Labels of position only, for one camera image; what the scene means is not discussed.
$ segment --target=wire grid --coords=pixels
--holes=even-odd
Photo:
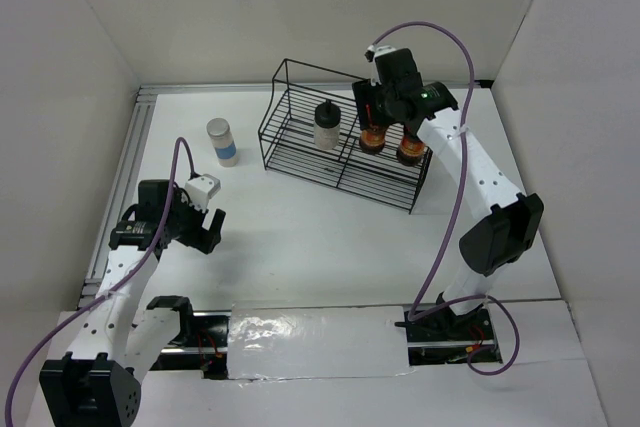
[[[273,90],[258,137],[266,170],[305,179],[359,197],[411,212],[424,184],[432,152],[427,149],[422,162],[408,167],[396,159],[403,137],[402,126],[387,130],[382,152],[370,155],[359,146],[360,128],[355,101],[311,85],[289,81],[292,64],[331,72],[353,82],[359,77],[285,59],[273,78]],[[278,79],[281,71],[285,80]],[[284,88],[274,103],[279,85]],[[333,150],[322,151],[314,144],[314,113],[320,103],[331,100],[340,107],[340,138]]]

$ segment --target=black lid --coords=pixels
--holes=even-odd
[[[323,129],[331,129],[340,124],[340,107],[330,100],[325,100],[316,107],[315,119],[318,126]]]

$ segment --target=blue stripe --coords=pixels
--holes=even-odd
[[[216,155],[219,159],[227,160],[236,155],[236,144],[235,142],[231,142],[229,147],[225,147],[224,149],[219,149],[216,147]]]

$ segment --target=gray wall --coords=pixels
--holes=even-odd
[[[534,0],[494,94],[611,427],[638,425],[640,0]]]
[[[77,301],[138,83],[84,0],[0,0],[0,13],[4,399],[27,348]]]
[[[401,21],[429,19],[469,45],[495,78],[530,0],[88,0],[145,83],[265,81],[283,57],[368,74],[362,54]],[[428,78],[465,80],[457,47],[409,32]]]

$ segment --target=purple cable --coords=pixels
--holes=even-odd
[[[461,302],[465,302],[467,300],[476,300],[476,299],[490,299],[491,301],[493,301],[507,316],[507,318],[509,319],[509,322],[511,322],[511,325],[513,327],[513,333],[515,334],[515,349],[513,352],[513,355],[511,356],[511,358],[509,359],[509,361],[504,364],[504,366],[502,366],[500,369],[492,371],[492,372],[483,372],[481,370],[476,369],[473,365],[471,365],[471,360],[473,359],[473,357],[478,354],[481,351],[485,351],[490,349],[490,347],[482,347],[480,349],[475,350],[474,352],[472,352],[468,357],[467,357],[467,363],[469,364],[469,367],[471,368],[471,370],[473,370],[474,372],[480,374],[480,375],[498,375],[501,374],[502,372],[506,371],[507,369],[509,369],[509,367],[511,367],[513,365],[513,363],[516,360],[516,357],[518,356],[518,352],[520,350],[520,332],[518,330],[518,326],[516,325],[515,321],[513,320],[513,317],[511,316],[511,314],[507,311],[507,308],[495,297],[492,297],[490,295],[470,295],[467,297],[461,297],[459,299],[454,299],[454,300],[449,300],[447,302],[443,302],[442,304],[439,304],[435,307],[432,307],[430,309],[427,309],[423,312],[420,313],[416,313],[416,310],[418,308],[418,306],[420,305],[420,302],[422,302],[422,299],[424,297],[424,294],[427,292],[427,290],[429,289],[429,286],[431,285],[431,283],[433,282],[434,277],[436,276],[436,273],[438,272],[438,269],[440,268],[440,264],[442,263],[442,259],[444,258],[444,254],[447,251],[447,248],[449,247],[449,242],[451,241],[451,236],[453,235],[453,229],[456,226],[456,221],[458,220],[458,214],[460,213],[460,208],[462,207],[462,200],[464,199],[464,188],[467,182],[467,171],[469,168],[469,152],[468,152],[468,146],[467,146],[467,136],[466,133],[464,132],[463,126],[466,124],[467,122],[467,114],[469,112],[469,104],[471,103],[471,96],[473,95],[473,87],[475,84],[475,70],[473,68],[473,61],[471,60],[471,55],[469,54],[469,50],[465,47],[465,45],[462,43],[462,41],[456,37],[456,35],[454,33],[452,33],[451,31],[445,29],[444,27],[441,27],[437,24],[431,23],[431,22],[426,22],[426,21],[421,21],[421,20],[417,20],[417,21],[412,21],[412,22],[405,22],[402,24],[398,24],[395,27],[392,27],[391,29],[387,30],[386,32],[384,32],[382,35],[380,35],[374,42],[373,42],[373,46],[376,46],[380,43],[380,41],[382,41],[384,38],[386,38],[387,36],[391,35],[392,33],[404,29],[406,27],[415,27],[415,26],[420,26],[420,27],[429,27],[431,29],[437,30],[438,32],[443,33],[444,35],[446,35],[447,37],[449,37],[451,40],[453,40],[456,45],[458,47],[460,47],[460,50],[462,51],[462,53],[464,54],[464,58],[467,61],[467,66],[469,67],[469,89],[467,90],[467,96],[464,99],[464,104],[462,105],[462,111],[460,113],[460,142],[462,143],[462,165],[460,168],[460,181],[458,184],[458,192],[456,194],[456,200],[455,203],[453,204],[453,210],[451,212],[451,217],[449,218],[449,223],[447,225],[447,230],[444,234],[444,237],[442,238],[442,243],[440,244],[440,248],[438,249],[438,254],[436,255],[435,260],[433,261],[433,264],[431,266],[431,270],[429,270],[429,274],[427,275],[427,278],[425,279],[424,283],[422,284],[422,287],[420,288],[420,291],[418,292],[418,295],[416,296],[415,300],[413,301],[413,304],[411,305],[411,308],[409,309],[409,315],[407,316],[407,319],[410,322],[415,322],[416,320],[422,319],[424,317],[427,317],[435,312],[438,312],[441,309],[444,309],[445,307],[449,307],[450,305],[454,305],[454,304],[458,304]]]
[[[160,240],[160,237],[162,237],[162,231],[164,230],[164,225],[166,224],[167,218],[169,217],[169,209],[171,207],[171,200],[173,198],[173,184],[176,178],[176,169],[178,167],[178,154],[180,152],[180,144],[184,145],[184,148],[187,151],[187,157],[189,157],[189,165],[191,167],[191,175],[193,176],[195,174],[195,169],[193,165],[193,156],[191,155],[191,149],[189,148],[189,144],[187,144],[187,141],[184,138],[178,137],[176,139],[175,147],[173,148],[173,160],[171,161],[171,173],[169,174],[169,190],[167,191],[167,198],[164,201],[164,210],[162,211],[162,217],[160,218],[160,222],[158,224],[158,229],[156,230],[156,234],[151,240],[151,244],[149,245],[149,248],[146,250],[142,258],[138,262],[138,265],[136,265],[135,268],[131,270],[131,272],[129,272],[120,282],[114,285],[113,288],[111,289],[112,291],[117,291],[121,289],[127,282],[129,282],[133,278],[134,275],[136,275],[140,271],[140,269],[142,268],[144,263],[147,261],[147,259],[151,257],[151,254],[153,254],[156,244]],[[97,307],[98,305],[102,304],[105,300],[107,300],[107,298],[108,298],[108,294],[101,297],[97,297],[96,299],[91,301],[88,305],[84,306],[80,310],[77,310],[73,315],[71,315],[71,317],[63,321],[60,325],[58,325],[51,332],[49,332],[40,342],[38,342],[38,344],[33,348],[33,350],[29,352],[27,357],[24,359],[24,361],[18,368],[16,375],[13,377],[13,380],[11,381],[11,385],[9,386],[9,391],[7,392],[7,400],[6,400],[6,403],[4,404],[4,421],[6,423],[6,427],[14,427],[13,417],[11,415],[13,398],[15,397],[16,390],[18,388],[18,383],[20,382],[22,375],[27,370],[27,367],[29,366],[31,361],[33,361],[35,356],[38,355],[38,352],[40,352],[40,350],[42,350],[42,348],[45,345],[47,345],[47,343],[51,339],[53,339],[67,325],[69,325],[71,322],[73,322],[74,320],[76,320],[78,317],[85,314],[86,312],[89,312],[94,307]]]

